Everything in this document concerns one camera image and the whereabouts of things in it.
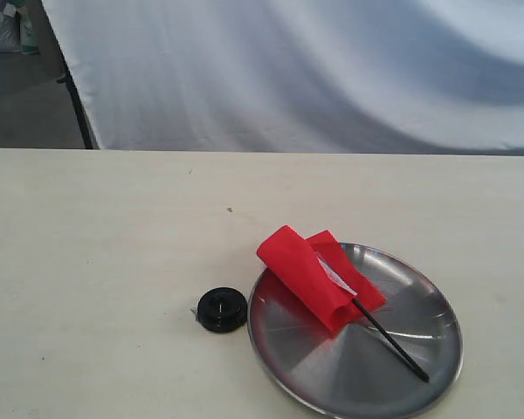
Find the red and white small flag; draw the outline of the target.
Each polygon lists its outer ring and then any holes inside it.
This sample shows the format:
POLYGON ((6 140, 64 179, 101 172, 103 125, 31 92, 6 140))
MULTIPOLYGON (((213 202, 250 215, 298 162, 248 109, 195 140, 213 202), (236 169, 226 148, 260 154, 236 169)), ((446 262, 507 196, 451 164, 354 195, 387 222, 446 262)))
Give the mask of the red and white small flag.
POLYGON ((257 256, 331 334, 364 317, 420 380, 430 380, 373 315, 373 311, 386 304, 387 298, 354 267, 329 230, 304 238, 291 226, 284 225, 262 242, 257 256))

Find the black round flag base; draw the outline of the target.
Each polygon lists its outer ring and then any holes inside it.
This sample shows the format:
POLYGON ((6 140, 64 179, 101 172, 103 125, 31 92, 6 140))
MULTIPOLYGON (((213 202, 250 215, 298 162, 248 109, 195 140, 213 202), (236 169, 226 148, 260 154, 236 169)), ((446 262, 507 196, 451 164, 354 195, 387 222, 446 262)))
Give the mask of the black round flag base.
POLYGON ((247 321, 247 301, 238 290, 218 287, 207 291, 196 306, 196 320, 213 333, 230 333, 247 321))

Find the round stainless steel plate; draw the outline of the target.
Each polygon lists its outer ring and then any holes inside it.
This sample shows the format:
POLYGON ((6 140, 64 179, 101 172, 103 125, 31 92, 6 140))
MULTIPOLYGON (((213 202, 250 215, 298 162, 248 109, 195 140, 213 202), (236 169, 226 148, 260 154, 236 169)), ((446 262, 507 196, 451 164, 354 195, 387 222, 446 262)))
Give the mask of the round stainless steel plate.
POLYGON ((371 319, 331 335, 270 272, 249 298, 247 329, 269 378, 330 418, 410 418, 436 405, 458 379, 463 339, 442 292, 390 254, 344 244, 355 268, 386 297, 371 319))

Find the white backdrop cloth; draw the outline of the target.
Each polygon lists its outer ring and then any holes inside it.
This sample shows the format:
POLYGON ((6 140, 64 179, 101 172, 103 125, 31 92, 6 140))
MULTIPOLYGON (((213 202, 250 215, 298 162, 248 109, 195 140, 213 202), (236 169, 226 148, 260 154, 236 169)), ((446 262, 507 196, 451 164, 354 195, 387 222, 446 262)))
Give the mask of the white backdrop cloth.
POLYGON ((524 155, 524 1, 47 1, 103 149, 524 155))

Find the black backdrop stand pole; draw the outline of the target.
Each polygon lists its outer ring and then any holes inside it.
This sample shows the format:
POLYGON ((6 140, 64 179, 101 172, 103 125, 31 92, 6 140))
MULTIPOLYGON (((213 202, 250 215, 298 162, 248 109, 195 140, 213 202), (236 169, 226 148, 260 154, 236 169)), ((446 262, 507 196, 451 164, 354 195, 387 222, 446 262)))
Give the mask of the black backdrop stand pole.
POLYGON ((45 58, 45 66, 47 70, 52 73, 52 77, 55 79, 56 83, 64 85, 68 92, 84 148, 96 149, 96 140, 94 139, 93 132, 89 127, 86 111, 79 96, 72 73, 66 63, 66 58, 59 46, 58 39, 45 11, 43 2, 38 1, 38 5, 42 10, 40 14, 43 19, 43 23, 39 25, 43 39, 40 41, 39 49, 45 58))

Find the white sack in background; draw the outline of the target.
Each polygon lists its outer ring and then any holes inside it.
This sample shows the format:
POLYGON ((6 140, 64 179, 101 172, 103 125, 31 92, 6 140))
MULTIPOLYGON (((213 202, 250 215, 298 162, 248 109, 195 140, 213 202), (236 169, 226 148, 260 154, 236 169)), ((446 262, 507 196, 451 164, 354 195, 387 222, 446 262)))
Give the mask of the white sack in background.
POLYGON ((24 0, 0 0, 0 53, 39 53, 38 43, 24 0))

